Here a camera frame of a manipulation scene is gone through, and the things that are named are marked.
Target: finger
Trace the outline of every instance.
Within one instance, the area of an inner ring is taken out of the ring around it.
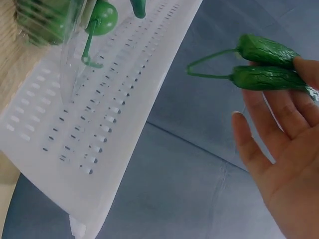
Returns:
[[[319,90],[319,61],[294,58],[294,66],[300,77],[310,86]]]
[[[295,107],[288,91],[266,91],[264,95],[275,118],[290,139],[296,138],[310,128],[306,119]]]
[[[233,113],[232,124],[240,156],[258,186],[262,175],[272,166],[272,163],[262,153],[260,147],[254,141],[249,125],[241,113]]]
[[[260,138],[271,155],[278,158],[290,143],[289,137],[278,127],[261,92],[243,90],[243,95]]]
[[[319,107],[304,92],[291,91],[290,95],[297,110],[304,116],[311,127],[319,124]]]

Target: green string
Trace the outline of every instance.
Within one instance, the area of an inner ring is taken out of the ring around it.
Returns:
[[[209,74],[201,74],[201,73],[196,73],[196,72],[193,72],[192,71],[192,68],[204,61],[207,61],[207,60],[210,60],[216,56],[220,56],[220,55],[223,55],[225,53],[229,53],[229,52],[236,52],[237,51],[237,48],[234,48],[234,49],[228,49],[228,50],[224,50],[224,51],[220,51],[220,52],[217,52],[217,53],[214,53],[214,54],[211,54],[209,56],[205,56],[197,61],[194,61],[192,63],[190,63],[188,66],[187,66],[187,74],[190,75],[190,76],[199,76],[199,77],[203,77],[203,78],[214,78],[214,79],[229,79],[229,76],[220,76],[220,75],[209,75]]]
[[[94,21],[90,22],[91,29],[90,29],[88,40],[87,40],[87,42],[85,44],[85,48],[84,48],[83,55],[82,55],[81,59],[82,59],[82,62],[85,65],[87,65],[87,66],[91,66],[91,67],[94,67],[94,68],[102,68],[103,64],[92,62],[91,61],[91,57],[89,56],[89,50],[90,50],[90,47],[91,47],[91,42],[92,42],[93,34],[94,34],[94,31],[95,31],[97,23],[98,23],[97,20],[94,20]]]

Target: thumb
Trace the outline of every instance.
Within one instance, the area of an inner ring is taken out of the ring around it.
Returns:
[[[319,90],[319,61],[294,58],[294,66],[300,77],[310,86]]]

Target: toy vegetable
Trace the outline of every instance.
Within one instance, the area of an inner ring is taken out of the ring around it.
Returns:
[[[146,16],[146,0],[130,0],[136,17],[144,18]]]
[[[238,51],[245,59],[254,61],[260,66],[238,66],[234,67],[233,73],[228,76],[209,75],[195,73],[192,68],[213,57],[227,52]],[[228,79],[239,88],[268,91],[268,90],[299,90],[307,92],[313,100],[319,100],[319,93],[308,86],[299,75],[293,71],[293,58],[298,54],[277,42],[266,38],[244,34],[240,37],[240,43],[235,49],[225,50],[187,66],[187,73],[192,76],[205,78]]]
[[[82,55],[82,62],[88,66],[102,68],[102,64],[91,62],[89,49],[93,36],[104,35],[114,29],[118,22],[118,12],[116,8],[103,0],[97,0],[93,9],[90,22],[85,31],[89,34],[85,49]]]

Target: perforated white board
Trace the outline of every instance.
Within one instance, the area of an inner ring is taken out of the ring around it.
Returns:
[[[0,149],[94,238],[201,0],[153,0],[105,36],[73,103],[63,105],[57,69],[42,60],[0,117]]]

